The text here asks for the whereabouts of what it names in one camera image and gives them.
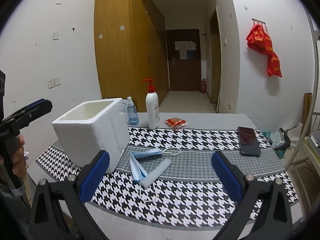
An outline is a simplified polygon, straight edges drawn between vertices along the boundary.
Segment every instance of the fire extinguisher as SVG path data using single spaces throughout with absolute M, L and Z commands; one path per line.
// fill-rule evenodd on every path
M 205 94 L 207 92 L 206 85 L 205 85 L 205 79 L 201 80 L 201 93 Z

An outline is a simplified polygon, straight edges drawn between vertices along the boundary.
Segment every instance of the person's arm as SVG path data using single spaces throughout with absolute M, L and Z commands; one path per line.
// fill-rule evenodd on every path
M 24 157 L 24 146 L 25 141 L 22 135 L 19 135 L 19 149 L 14 153 L 12 161 L 14 166 L 12 172 L 18 177 L 22 177 L 26 172 L 26 160 Z M 0 155 L 0 165 L 3 165 L 3 158 Z M 7 184 L 3 172 L 0 170 L 0 183 Z

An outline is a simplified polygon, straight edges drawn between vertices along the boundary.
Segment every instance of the smartphone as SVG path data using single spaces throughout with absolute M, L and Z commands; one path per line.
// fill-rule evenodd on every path
M 238 136 L 241 155 L 255 157 L 259 157 L 261 155 L 259 142 L 253 129 L 238 127 Z

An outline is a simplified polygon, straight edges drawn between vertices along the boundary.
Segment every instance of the door handle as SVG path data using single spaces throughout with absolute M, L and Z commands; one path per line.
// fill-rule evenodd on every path
M 176 61 L 176 59 L 174 57 L 172 57 L 172 65 L 174 65 L 175 61 Z

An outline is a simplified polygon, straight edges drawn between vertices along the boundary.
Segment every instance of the wooden wardrobe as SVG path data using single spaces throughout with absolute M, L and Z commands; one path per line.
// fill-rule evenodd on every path
M 169 91 L 164 16 L 152 0 L 95 0 L 94 45 L 102 98 L 132 96 L 146 111 L 153 78 L 161 103 Z

